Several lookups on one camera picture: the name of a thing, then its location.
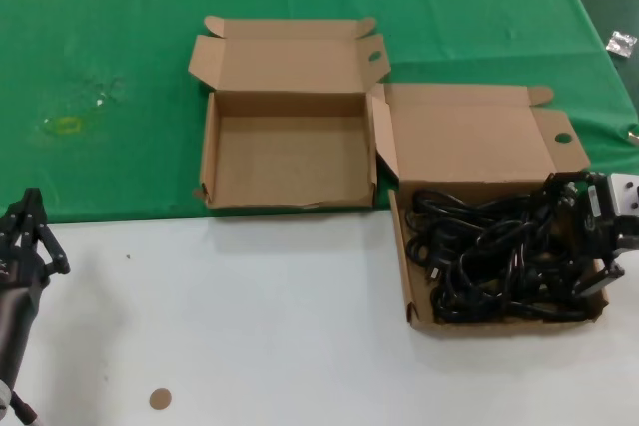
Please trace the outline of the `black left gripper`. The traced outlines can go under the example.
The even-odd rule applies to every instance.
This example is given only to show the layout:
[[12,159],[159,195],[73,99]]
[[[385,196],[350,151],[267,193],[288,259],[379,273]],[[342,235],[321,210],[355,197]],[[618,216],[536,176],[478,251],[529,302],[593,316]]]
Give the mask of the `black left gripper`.
[[[26,229],[25,219],[29,226]],[[39,241],[51,257],[47,264],[34,249],[21,246]],[[43,196],[38,188],[26,189],[1,217],[1,380],[16,381],[31,327],[39,312],[50,274],[68,274],[66,253],[48,227]]]

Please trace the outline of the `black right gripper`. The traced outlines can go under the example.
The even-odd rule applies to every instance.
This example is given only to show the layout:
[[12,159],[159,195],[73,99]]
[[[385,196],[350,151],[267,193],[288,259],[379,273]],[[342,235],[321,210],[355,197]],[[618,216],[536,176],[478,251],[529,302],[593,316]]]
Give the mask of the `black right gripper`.
[[561,197],[568,191],[577,191],[571,254],[578,259],[573,262],[576,281],[572,296],[586,298],[624,276],[624,269],[614,260],[617,251],[614,194],[607,176],[579,171],[547,177],[548,196]]

